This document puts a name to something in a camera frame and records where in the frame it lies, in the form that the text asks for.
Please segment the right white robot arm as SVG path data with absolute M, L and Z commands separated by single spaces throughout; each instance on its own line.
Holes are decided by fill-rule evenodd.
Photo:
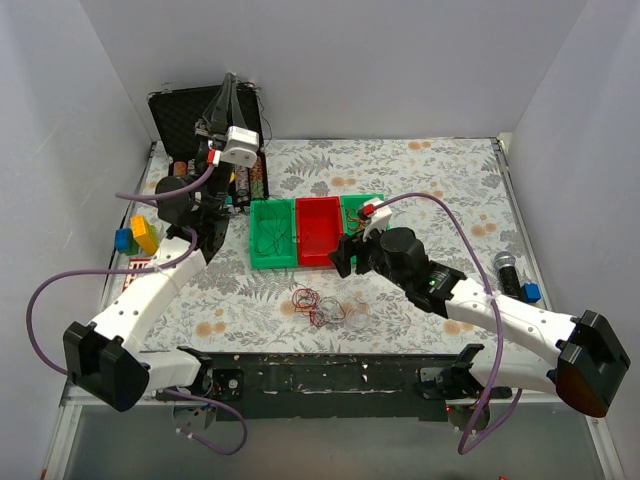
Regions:
M 328 255 L 341 277 L 370 271 L 401 288 L 418 309 L 503 335 L 536 355 L 527 363 L 503 359 L 494 381 L 483 364 L 486 347 L 469 344 L 453 364 L 421 381 L 425 397 L 457 400 L 488 388 L 507 398 L 513 388 L 556 394 L 585 415 L 603 418 L 631 362 L 608 320 L 591 310 L 581 317 L 559 314 L 499 294 L 490 297 L 464 273 L 431 260 L 414 232 L 345 235 Z

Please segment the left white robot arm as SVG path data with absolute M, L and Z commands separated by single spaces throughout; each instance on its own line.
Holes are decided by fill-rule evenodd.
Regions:
M 159 219 L 169 225 L 149 266 L 93 320 L 72 323 L 63 336 L 68 379 L 119 412 L 149 391 L 179 387 L 200 400 L 213 387 L 208 355 L 189 347 L 146 353 L 143 344 L 181 289 L 222 247 L 232 174 L 257 160 L 260 137 L 246 127 L 235 74 L 226 74 L 195 132 L 193 174 L 167 176 L 155 194 L 136 198 L 154 203 Z

